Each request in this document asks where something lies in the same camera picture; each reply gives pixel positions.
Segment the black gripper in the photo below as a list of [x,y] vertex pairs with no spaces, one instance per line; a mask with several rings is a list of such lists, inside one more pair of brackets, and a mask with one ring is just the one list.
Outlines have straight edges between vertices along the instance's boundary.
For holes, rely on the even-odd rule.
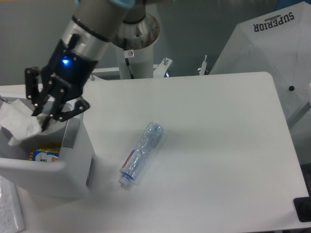
[[[65,95],[57,97],[53,102],[49,115],[41,125],[42,131],[47,130],[50,120],[64,122],[90,108],[90,104],[81,97],[83,87],[94,70],[98,61],[92,61],[79,56],[59,40],[48,64],[39,69],[29,67],[24,71],[26,98],[31,100],[35,110],[33,116],[43,112],[49,97],[56,98],[60,90],[64,89]],[[63,112],[65,100],[78,98],[71,111]]]

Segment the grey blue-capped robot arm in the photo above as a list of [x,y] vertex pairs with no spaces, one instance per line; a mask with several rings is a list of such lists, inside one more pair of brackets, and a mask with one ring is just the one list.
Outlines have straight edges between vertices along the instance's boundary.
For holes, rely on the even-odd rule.
[[33,116],[43,112],[45,131],[51,120],[66,121],[89,109],[83,87],[110,43],[123,51],[152,45],[160,28],[146,12],[150,0],[81,0],[47,65],[25,69],[26,97],[34,106]]

